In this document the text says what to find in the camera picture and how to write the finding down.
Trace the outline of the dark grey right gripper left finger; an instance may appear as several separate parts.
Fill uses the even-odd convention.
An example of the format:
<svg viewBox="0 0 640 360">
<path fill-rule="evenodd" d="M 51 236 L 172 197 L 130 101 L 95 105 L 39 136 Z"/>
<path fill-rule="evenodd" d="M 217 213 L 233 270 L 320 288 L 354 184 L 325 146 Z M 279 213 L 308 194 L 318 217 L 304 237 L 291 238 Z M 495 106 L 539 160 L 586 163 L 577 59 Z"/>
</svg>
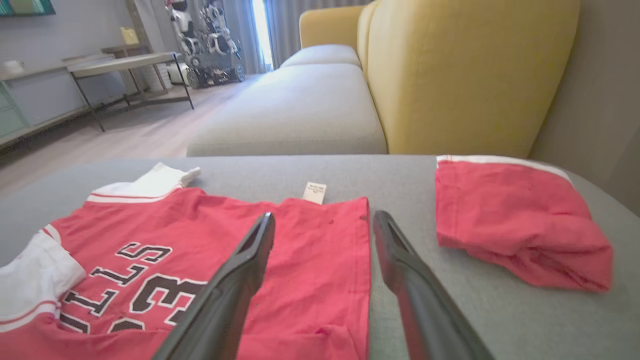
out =
<svg viewBox="0 0 640 360">
<path fill-rule="evenodd" d="M 236 360 L 252 297 L 274 246 L 275 217 L 258 217 L 164 340 L 152 360 Z"/>
</svg>

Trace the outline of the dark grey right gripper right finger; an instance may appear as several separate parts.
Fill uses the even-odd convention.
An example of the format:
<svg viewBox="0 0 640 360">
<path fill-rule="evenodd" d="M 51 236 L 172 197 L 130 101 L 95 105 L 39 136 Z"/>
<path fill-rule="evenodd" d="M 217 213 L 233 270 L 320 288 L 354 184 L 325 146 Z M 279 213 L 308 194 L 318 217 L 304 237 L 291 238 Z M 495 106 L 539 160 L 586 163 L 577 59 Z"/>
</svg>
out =
<svg viewBox="0 0 640 360">
<path fill-rule="evenodd" d="M 496 360 L 393 217 L 374 214 L 382 279 L 395 294 L 410 360 Z"/>
</svg>

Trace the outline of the red basketball jersey white sleeves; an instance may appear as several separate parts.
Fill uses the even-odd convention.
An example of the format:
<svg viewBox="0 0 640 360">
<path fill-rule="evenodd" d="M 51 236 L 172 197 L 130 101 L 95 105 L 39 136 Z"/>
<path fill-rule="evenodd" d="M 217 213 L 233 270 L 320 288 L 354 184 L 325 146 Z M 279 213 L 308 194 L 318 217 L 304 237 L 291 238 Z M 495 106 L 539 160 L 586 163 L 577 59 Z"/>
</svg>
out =
<svg viewBox="0 0 640 360">
<path fill-rule="evenodd" d="M 238 360 L 367 360 L 366 197 L 244 202 L 158 162 L 92 191 L 0 267 L 0 360 L 152 360 L 263 214 L 274 241 Z"/>
</svg>

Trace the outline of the red shorts white stripe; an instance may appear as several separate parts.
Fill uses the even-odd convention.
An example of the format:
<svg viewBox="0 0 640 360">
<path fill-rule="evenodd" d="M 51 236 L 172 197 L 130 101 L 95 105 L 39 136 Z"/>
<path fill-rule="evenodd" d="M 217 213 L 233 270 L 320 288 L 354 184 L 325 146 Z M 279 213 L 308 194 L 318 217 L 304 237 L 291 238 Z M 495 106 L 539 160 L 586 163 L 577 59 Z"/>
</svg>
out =
<svg viewBox="0 0 640 360">
<path fill-rule="evenodd" d="M 605 293 L 614 250 L 559 168 L 496 155 L 436 157 L 436 238 L 544 288 Z"/>
</svg>

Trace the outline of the large grey sofa seat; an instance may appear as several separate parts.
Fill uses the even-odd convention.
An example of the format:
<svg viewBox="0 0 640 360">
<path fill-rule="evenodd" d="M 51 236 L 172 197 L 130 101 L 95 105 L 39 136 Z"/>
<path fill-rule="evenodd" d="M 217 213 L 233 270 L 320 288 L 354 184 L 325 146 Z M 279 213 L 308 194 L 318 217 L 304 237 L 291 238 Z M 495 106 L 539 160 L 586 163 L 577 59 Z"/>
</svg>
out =
<svg viewBox="0 0 640 360">
<path fill-rule="evenodd" d="M 497 360 L 640 360 L 640 218 L 566 169 L 614 248 L 609 292 L 533 287 L 464 251 L 439 248 L 431 155 L 124 159 L 68 167 L 0 197 L 0 265 L 91 191 L 132 182 L 158 162 L 185 171 L 199 167 L 195 187 L 249 202 L 301 198 L 307 182 L 327 185 L 326 204 L 366 196 L 372 212 L 391 214 Z M 408 360 L 397 298 L 384 284 L 374 237 L 371 242 L 369 358 Z"/>
</svg>

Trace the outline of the yellow sofa back cushion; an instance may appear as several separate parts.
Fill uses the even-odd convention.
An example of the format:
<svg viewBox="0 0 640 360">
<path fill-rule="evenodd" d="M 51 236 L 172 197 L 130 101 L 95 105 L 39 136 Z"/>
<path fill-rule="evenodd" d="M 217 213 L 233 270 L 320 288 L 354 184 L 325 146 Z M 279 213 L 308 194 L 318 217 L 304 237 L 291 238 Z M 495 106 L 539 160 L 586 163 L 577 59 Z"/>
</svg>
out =
<svg viewBox="0 0 640 360">
<path fill-rule="evenodd" d="M 390 154 L 526 158 L 580 0 L 376 0 L 366 75 Z"/>
<path fill-rule="evenodd" d="M 363 7 L 358 17 L 356 54 L 358 55 L 361 70 L 366 82 L 369 82 L 368 55 L 370 47 L 371 22 L 377 9 L 378 3 L 378 0 L 373 0 L 372 2 L 368 3 L 368 5 Z"/>
</svg>

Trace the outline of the white wheeled robot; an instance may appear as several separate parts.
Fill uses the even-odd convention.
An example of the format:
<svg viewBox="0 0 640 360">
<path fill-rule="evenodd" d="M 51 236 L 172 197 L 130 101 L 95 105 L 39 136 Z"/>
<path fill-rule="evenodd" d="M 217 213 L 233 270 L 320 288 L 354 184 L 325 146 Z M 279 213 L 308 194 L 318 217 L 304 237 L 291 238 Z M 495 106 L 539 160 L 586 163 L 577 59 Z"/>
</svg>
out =
<svg viewBox="0 0 640 360">
<path fill-rule="evenodd" d="M 193 89 L 240 83 L 245 79 L 240 48 L 226 24 L 222 0 L 199 0 L 198 18 L 189 0 L 165 0 L 180 51 L 187 65 L 186 80 Z"/>
</svg>

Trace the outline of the metal leg side table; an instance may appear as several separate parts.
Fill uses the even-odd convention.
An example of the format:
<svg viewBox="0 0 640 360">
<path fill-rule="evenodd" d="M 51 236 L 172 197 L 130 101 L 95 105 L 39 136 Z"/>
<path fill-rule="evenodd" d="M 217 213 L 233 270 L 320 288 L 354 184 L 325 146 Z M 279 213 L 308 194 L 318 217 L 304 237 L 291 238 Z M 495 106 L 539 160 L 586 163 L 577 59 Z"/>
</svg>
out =
<svg viewBox="0 0 640 360">
<path fill-rule="evenodd" d="M 158 69 L 158 64 L 167 64 L 174 63 L 177 66 L 178 74 L 180 78 L 183 80 L 183 89 L 185 91 L 185 96 L 175 96 L 168 98 L 156 98 L 150 99 L 147 97 L 146 92 L 141 88 L 138 84 L 136 77 L 133 74 L 133 70 L 137 68 L 143 68 L 145 66 L 152 66 L 155 74 L 165 92 L 169 91 L 166 87 L 166 84 L 163 81 L 162 75 L 160 75 L 160 71 Z M 115 110 L 109 110 L 109 107 L 116 105 L 121 102 L 121 100 L 115 100 L 110 104 L 102 105 L 99 107 L 94 107 L 92 103 L 89 101 L 86 93 L 83 91 L 82 87 L 79 84 L 79 79 L 92 78 L 96 76 L 102 76 L 107 73 L 112 72 L 122 72 L 128 71 L 131 75 L 131 78 L 134 82 L 135 88 L 137 89 L 137 95 L 140 97 L 140 100 L 131 104 L 130 98 L 128 95 L 122 95 L 122 101 L 126 103 L 125 107 L 118 108 Z M 190 108 L 192 110 L 195 109 L 194 101 L 192 100 L 192 96 L 190 95 L 189 89 L 186 84 L 185 76 L 179 66 L 179 53 L 177 52 L 160 52 L 153 54 L 142 54 L 135 55 L 130 57 L 122 57 L 117 59 L 112 59 L 103 63 L 98 64 L 87 64 L 82 65 L 80 67 L 72 68 L 70 70 L 70 76 L 73 79 L 74 84 L 77 86 L 77 89 L 82 96 L 84 102 L 87 105 L 88 111 L 91 114 L 94 122 L 98 125 L 99 130 L 102 133 L 106 132 L 105 126 L 102 123 L 103 116 L 117 116 L 121 113 L 125 113 L 128 111 L 133 111 L 137 109 L 142 109 L 144 107 L 148 107 L 151 105 L 164 105 L 164 104 L 172 104 L 172 103 L 180 103 L 180 102 L 188 102 Z"/>
</svg>

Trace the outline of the wooden shelf unit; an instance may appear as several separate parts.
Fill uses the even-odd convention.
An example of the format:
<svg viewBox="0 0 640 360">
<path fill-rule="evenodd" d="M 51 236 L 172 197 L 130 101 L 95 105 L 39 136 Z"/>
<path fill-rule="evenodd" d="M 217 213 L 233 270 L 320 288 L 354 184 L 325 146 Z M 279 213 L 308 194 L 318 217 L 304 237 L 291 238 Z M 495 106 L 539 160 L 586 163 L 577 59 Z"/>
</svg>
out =
<svg viewBox="0 0 640 360">
<path fill-rule="evenodd" d="M 109 8 L 115 11 L 115 24 L 118 39 L 110 41 L 107 47 L 100 50 L 104 54 L 112 54 L 115 59 L 123 57 L 146 55 L 172 50 L 163 38 L 166 30 L 171 31 L 167 24 L 165 0 L 106 0 Z M 128 43 L 122 29 L 132 29 L 137 37 L 136 43 Z"/>
</svg>

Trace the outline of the grey sofa backrest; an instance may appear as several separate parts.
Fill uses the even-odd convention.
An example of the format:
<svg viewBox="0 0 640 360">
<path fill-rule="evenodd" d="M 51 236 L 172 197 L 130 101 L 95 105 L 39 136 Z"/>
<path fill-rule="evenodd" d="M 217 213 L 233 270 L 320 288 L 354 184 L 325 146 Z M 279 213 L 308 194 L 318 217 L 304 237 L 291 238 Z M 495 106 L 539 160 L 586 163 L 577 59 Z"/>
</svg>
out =
<svg viewBox="0 0 640 360">
<path fill-rule="evenodd" d="M 582 0 L 530 157 L 578 174 L 640 217 L 640 0 Z"/>
</svg>

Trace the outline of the low wall sideboard cabinet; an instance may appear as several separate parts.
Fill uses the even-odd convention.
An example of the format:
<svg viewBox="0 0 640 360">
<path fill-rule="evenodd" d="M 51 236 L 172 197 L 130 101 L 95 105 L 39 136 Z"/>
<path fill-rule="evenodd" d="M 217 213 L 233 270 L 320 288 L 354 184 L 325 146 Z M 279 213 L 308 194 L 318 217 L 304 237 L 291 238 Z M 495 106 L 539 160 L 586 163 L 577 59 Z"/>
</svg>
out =
<svg viewBox="0 0 640 360">
<path fill-rule="evenodd" d="M 0 148 L 89 110 L 70 70 L 113 60 L 92 54 L 16 73 L 0 67 Z"/>
</svg>

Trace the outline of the teal wall picture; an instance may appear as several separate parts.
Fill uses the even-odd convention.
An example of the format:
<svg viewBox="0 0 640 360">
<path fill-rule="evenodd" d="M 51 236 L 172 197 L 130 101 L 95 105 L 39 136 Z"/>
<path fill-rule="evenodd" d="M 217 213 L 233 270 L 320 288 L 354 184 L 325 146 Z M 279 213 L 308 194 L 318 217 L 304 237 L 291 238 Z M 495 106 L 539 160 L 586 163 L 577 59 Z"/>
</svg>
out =
<svg viewBox="0 0 640 360">
<path fill-rule="evenodd" d="M 55 15 L 51 0 L 0 0 L 0 18 Z"/>
</svg>

